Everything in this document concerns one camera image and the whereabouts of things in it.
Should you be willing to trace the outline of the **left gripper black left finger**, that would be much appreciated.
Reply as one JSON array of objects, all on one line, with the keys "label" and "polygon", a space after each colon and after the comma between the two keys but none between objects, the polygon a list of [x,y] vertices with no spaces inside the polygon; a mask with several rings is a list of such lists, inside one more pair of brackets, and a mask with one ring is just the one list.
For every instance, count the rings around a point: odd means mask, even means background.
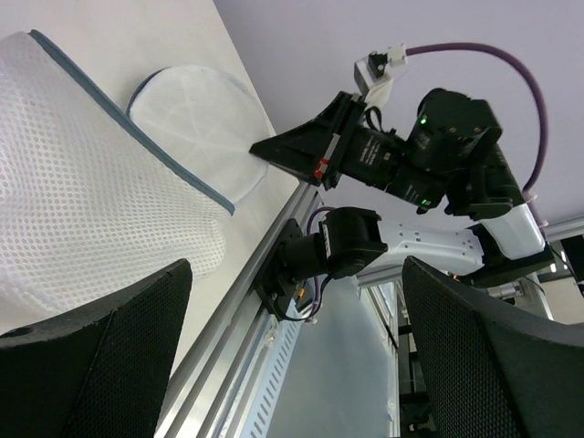
[{"label": "left gripper black left finger", "polygon": [[1,337],[4,437],[152,437],[193,273],[180,259]]}]

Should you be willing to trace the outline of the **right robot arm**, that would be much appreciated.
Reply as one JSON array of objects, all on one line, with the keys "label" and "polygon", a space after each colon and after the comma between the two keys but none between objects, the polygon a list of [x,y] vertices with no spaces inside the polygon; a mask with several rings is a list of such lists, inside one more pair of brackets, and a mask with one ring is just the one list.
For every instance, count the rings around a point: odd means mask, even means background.
[{"label": "right robot arm", "polygon": [[553,252],[499,148],[501,127],[489,104],[433,89],[407,138],[383,130],[381,112],[341,92],[313,120],[251,146],[251,153],[300,181],[332,189],[342,176],[413,205],[465,216],[458,257],[475,266],[455,274],[493,287],[548,266]]}]

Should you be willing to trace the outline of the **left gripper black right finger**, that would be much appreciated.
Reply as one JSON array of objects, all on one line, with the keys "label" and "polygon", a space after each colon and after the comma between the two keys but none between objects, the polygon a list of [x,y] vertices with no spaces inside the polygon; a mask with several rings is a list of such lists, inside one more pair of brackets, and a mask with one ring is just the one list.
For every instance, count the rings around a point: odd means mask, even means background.
[{"label": "left gripper black right finger", "polygon": [[401,277],[440,436],[582,436],[581,325],[516,308],[413,256]]}]

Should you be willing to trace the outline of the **white mesh laundry bag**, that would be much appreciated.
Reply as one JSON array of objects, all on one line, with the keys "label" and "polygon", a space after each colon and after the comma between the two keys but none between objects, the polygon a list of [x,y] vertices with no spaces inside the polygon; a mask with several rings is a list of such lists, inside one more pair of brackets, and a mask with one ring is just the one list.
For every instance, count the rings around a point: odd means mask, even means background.
[{"label": "white mesh laundry bag", "polygon": [[167,68],[121,110],[50,39],[1,42],[1,298],[56,315],[184,258],[223,262],[223,225],[265,178],[268,134],[225,73]]}]

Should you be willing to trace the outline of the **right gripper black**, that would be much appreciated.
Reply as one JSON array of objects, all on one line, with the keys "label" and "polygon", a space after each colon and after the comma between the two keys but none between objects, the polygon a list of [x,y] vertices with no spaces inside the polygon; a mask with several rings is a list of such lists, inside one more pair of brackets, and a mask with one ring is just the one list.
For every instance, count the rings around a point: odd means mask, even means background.
[{"label": "right gripper black", "polygon": [[411,172],[406,142],[393,131],[365,127],[365,113],[360,96],[341,91],[312,120],[254,143],[249,152],[304,183],[319,183],[315,163],[321,158],[321,182],[327,190],[344,175],[389,190]]}]

